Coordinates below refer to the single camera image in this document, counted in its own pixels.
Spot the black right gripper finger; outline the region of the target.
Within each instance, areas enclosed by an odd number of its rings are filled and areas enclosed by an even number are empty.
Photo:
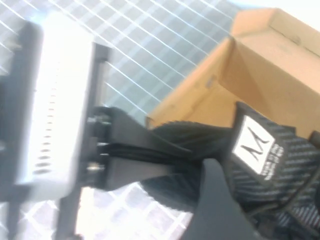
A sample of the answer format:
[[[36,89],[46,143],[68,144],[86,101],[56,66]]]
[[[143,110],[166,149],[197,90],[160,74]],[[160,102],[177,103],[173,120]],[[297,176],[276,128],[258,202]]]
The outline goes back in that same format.
[[[229,190],[223,168],[215,159],[202,165],[198,205],[183,240],[262,240]]]

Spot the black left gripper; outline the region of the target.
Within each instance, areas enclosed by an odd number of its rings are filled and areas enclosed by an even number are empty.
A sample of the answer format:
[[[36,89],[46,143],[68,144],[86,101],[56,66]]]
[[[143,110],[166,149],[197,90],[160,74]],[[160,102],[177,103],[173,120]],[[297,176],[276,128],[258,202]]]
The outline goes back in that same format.
[[[161,139],[116,107],[99,106],[89,119],[87,185],[113,191],[134,182],[182,173],[200,174],[190,162],[153,163],[116,158],[116,145],[155,150]]]

